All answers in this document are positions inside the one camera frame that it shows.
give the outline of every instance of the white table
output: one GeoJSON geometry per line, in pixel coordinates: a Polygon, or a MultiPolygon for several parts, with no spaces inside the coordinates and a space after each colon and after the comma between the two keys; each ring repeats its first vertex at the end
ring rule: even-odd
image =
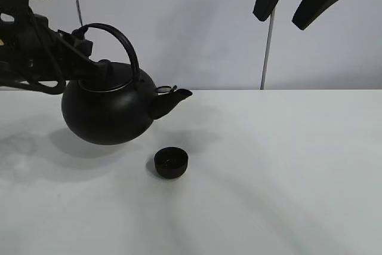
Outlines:
{"type": "Polygon", "coordinates": [[[0,254],[381,254],[382,91],[199,91],[99,147],[0,93],[0,254]],[[190,155],[178,180],[160,148],[190,155]]]}

